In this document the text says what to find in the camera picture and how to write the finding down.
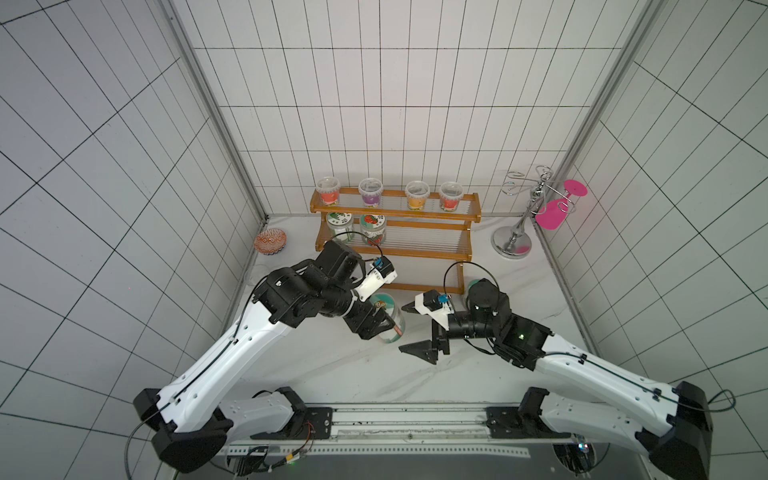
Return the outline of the red seed jar monkey lid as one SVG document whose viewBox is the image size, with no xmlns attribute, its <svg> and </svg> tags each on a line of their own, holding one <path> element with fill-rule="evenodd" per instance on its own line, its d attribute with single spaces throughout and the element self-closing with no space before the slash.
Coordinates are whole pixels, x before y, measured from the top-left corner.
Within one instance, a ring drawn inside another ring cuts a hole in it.
<svg viewBox="0 0 768 480">
<path fill-rule="evenodd" d="M 369 302 L 378 309 L 383 309 L 395 323 L 392 329 L 382 332 L 378 338 L 383 343 L 398 341 L 405 333 L 405 321 L 395 299 L 389 294 L 377 293 L 369 298 Z"/>
</svg>

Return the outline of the orange wooden two-tier shelf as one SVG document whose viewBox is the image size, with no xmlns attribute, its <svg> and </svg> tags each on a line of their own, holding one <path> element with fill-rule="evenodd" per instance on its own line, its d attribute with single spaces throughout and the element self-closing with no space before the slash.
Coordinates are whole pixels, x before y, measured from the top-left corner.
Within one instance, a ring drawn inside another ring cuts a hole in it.
<svg viewBox="0 0 768 480">
<path fill-rule="evenodd" d="M 315 191 L 309 209 L 320 215 L 320 227 L 315 248 L 323 245 L 338 234 L 328 223 L 333 214 L 349 214 L 352 219 L 353 239 L 348 245 L 361 255 L 384 254 L 394 259 L 410 257 L 444 261 L 470 261 L 472 259 L 471 230 L 481 221 L 482 211 L 477 194 L 465 194 L 458 201 L 457 208 L 446 211 L 442 208 L 441 197 L 431 193 L 422 209 L 409 207 L 409 198 L 402 190 L 384 189 L 377 207 L 365 204 L 356 187 L 342 187 L 338 190 L 337 202 L 328 205 L 322 195 Z M 360 221 L 382 216 L 386 220 L 384 238 L 380 244 L 362 233 Z"/>
</svg>

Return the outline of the strawberry lid jar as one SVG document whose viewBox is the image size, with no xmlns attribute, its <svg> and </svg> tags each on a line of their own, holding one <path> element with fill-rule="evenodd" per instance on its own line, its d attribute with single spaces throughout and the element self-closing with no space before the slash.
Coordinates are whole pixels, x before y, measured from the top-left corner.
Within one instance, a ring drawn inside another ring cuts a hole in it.
<svg viewBox="0 0 768 480">
<path fill-rule="evenodd" d="M 371 245 L 380 246 L 386 239 L 387 220 L 384 215 L 364 214 L 359 219 L 361 233 Z"/>
</svg>

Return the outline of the green tree lid jar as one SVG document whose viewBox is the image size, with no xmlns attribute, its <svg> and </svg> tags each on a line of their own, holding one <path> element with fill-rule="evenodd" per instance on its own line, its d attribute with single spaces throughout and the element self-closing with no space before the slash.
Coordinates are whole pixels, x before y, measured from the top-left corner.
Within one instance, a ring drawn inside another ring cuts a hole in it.
<svg viewBox="0 0 768 480">
<path fill-rule="evenodd" d="M 338 243 L 350 243 L 354 239 L 354 219 L 351 213 L 328 213 L 326 224 L 331 231 L 332 240 Z"/>
</svg>

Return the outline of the small container brown seeds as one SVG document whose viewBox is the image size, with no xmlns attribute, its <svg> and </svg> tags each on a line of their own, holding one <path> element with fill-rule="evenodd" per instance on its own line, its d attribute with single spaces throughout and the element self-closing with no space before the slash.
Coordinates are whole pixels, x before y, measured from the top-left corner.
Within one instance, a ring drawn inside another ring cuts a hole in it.
<svg viewBox="0 0 768 480">
<path fill-rule="evenodd" d="M 412 211 L 423 211 L 431 194 L 430 186 L 420 180 L 410 181 L 404 189 L 407 206 Z"/>
</svg>

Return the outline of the small container dark seeds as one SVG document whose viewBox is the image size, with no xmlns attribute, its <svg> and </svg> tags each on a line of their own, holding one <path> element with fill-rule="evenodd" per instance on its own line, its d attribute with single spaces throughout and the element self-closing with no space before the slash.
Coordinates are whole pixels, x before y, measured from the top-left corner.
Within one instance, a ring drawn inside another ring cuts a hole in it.
<svg viewBox="0 0 768 480">
<path fill-rule="evenodd" d="M 454 212 L 463 200 L 464 188 L 457 182 L 447 181 L 440 185 L 438 193 L 441 208 L 446 212 Z"/>
</svg>

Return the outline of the small container purple seeds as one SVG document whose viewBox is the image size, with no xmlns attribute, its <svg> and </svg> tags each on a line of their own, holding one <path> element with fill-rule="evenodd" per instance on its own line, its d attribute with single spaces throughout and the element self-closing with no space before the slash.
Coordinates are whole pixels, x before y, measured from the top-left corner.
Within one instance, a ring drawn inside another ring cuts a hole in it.
<svg viewBox="0 0 768 480">
<path fill-rule="evenodd" d="M 383 190 L 383 183 L 377 178 L 365 178 L 361 180 L 358 185 L 358 191 L 361 195 L 363 204 L 367 208 L 379 207 Z"/>
</svg>

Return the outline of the small container red seeds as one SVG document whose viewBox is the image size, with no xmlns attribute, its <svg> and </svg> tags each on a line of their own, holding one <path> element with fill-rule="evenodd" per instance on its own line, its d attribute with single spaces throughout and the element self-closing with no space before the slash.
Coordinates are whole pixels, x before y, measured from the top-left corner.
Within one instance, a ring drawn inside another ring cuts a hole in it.
<svg viewBox="0 0 768 480">
<path fill-rule="evenodd" d="M 316 192 L 323 205 L 333 206 L 339 202 L 341 182 L 333 176 L 323 177 L 316 183 Z"/>
</svg>

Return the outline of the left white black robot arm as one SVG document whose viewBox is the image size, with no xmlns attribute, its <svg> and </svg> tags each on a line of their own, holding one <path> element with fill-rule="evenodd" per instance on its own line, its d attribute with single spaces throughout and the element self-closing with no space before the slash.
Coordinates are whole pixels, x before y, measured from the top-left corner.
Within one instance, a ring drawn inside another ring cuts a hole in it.
<svg viewBox="0 0 768 480">
<path fill-rule="evenodd" d="M 397 277 L 384 255 L 370 262 L 345 244 L 327 241 L 317 258 L 276 269 L 252 291 L 240 317 L 185 373 L 167 386 L 142 390 L 133 400 L 153 430 L 159 460 L 193 472 L 231 442 L 310 434 L 308 410 L 290 387 L 241 401 L 225 395 L 255 362 L 306 319 L 339 317 L 370 340 L 394 320 L 370 297 Z"/>
</svg>

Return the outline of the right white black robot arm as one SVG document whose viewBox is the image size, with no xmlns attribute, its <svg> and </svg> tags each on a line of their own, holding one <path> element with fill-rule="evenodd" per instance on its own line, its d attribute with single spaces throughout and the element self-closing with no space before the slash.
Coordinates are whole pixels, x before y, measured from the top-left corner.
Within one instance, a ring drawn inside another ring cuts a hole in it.
<svg viewBox="0 0 768 480">
<path fill-rule="evenodd" d="M 463 311 L 436 290 L 417 295 L 402 309 L 432 321 L 431 338 L 400 346 L 403 353 L 435 364 L 450 352 L 451 341 L 484 338 L 506 363 L 549 375 L 594 398 L 579 401 L 531 387 L 518 406 L 487 409 L 493 437 L 584 437 L 643 455 L 672 479 L 708 478 L 714 411 L 700 387 L 656 382 L 586 352 L 513 313 L 508 296 L 487 279 L 470 287 Z"/>
</svg>

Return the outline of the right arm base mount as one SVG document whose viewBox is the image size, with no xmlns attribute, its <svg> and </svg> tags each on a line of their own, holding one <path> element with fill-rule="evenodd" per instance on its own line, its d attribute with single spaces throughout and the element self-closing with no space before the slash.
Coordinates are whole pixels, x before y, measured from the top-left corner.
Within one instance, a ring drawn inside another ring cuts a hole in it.
<svg viewBox="0 0 768 480">
<path fill-rule="evenodd" d="M 487 407 L 486 427 L 493 439 L 569 439 L 570 433 L 558 433 L 538 417 L 519 412 L 516 406 Z"/>
</svg>

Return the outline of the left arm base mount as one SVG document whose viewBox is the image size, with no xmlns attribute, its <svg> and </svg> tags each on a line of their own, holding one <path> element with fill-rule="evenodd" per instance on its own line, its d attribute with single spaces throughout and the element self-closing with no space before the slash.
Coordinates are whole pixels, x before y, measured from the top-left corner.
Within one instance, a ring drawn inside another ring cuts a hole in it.
<svg viewBox="0 0 768 480">
<path fill-rule="evenodd" d="M 308 407 L 296 412 L 282 430 L 275 433 L 258 433 L 251 440 L 327 440 L 331 437 L 334 409 L 331 407 Z"/>
</svg>

